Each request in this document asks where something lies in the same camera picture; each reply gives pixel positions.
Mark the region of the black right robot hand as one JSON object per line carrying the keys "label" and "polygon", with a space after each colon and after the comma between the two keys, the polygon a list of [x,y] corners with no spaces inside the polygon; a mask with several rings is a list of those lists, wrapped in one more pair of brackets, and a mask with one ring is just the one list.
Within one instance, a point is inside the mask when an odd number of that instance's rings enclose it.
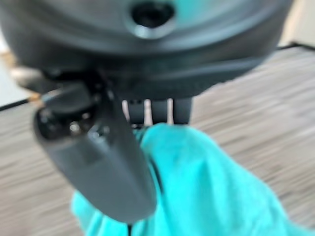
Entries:
{"label": "black right robot hand", "polygon": [[260,65],[290,0],[3,0],[18,84],[40,95],[34,135],[72,186],[123,223],[150,217],[161,188],[133,134],[187,124],[192,98]]}

